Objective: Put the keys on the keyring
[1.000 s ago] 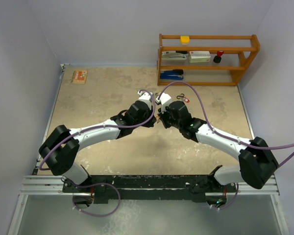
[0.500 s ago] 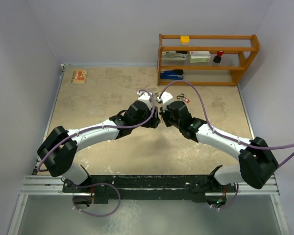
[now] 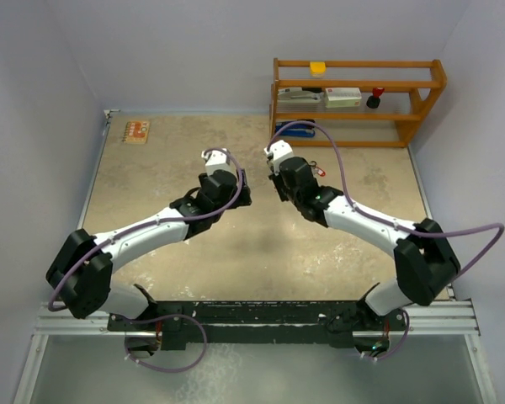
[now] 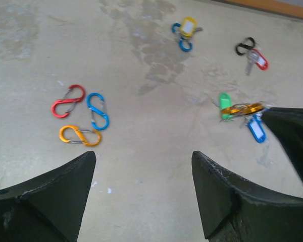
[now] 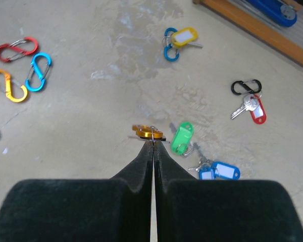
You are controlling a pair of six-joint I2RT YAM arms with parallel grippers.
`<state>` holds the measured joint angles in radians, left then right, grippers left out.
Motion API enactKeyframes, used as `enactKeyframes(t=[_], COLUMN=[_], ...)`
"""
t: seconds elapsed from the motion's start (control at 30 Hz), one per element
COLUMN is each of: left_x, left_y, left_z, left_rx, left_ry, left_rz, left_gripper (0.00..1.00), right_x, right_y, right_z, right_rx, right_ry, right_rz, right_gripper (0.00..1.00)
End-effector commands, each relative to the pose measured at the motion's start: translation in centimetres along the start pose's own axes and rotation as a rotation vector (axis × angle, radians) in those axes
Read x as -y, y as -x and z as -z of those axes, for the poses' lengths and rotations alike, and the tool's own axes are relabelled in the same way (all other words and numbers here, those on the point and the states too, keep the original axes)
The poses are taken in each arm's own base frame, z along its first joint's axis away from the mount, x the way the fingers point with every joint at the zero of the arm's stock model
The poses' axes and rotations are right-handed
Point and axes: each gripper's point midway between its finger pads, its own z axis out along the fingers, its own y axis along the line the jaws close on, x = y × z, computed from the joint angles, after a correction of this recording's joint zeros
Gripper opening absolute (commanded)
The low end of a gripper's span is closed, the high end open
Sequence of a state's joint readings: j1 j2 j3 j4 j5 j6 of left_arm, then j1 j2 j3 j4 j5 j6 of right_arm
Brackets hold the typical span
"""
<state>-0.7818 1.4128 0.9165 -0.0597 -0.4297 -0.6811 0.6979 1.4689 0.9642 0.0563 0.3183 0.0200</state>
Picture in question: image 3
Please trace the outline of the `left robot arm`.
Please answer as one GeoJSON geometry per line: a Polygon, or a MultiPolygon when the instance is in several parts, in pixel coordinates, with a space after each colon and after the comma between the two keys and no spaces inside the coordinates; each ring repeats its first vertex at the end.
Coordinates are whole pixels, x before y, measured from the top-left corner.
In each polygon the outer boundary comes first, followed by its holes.
{"type": "Polygon", "coordinates": [[[126,264],[160,247],[208,231],[225,210],[252,203],[243,169],[202,173],[199,186],[145,220],[96,235],[72,232],[45,276],[53,289],[50,311],[68,310],[77,319],[95,311],[123,316],[138,330],[156,321],[156,302],[139,286],[113,280],[126,264]]]}

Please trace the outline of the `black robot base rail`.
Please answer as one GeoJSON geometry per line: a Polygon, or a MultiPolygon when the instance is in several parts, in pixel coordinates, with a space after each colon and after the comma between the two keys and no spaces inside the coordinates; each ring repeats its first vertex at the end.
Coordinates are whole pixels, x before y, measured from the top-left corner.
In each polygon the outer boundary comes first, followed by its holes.
{"type": "Polygon", "coordinates": [[[407,329],[396,309],[377,316],[361,300],[159,301],[139,322],[109,316],[108,329],[146,349],[183,350],[191,343],[321,344],[332,348],[389,348],[390,332],[407,329]]]}

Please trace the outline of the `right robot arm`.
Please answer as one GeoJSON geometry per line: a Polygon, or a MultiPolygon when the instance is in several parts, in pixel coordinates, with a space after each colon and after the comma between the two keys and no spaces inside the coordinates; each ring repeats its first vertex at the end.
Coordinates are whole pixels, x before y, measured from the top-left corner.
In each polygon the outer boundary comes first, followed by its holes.
{"type": "Polygon", "coordinates": [[[410,304],[430,305],[460,272],[460,262],[436,221],[388,221],[360,204],[351,205],[343,191],[320,185],[303,157],[273,163],[269,178],[283,201],[291,202],[308,221],[347,232],[393,258],[394,279],[380,283],[363,297],[359,323],[376,329],[387,314],[410,304]]]}

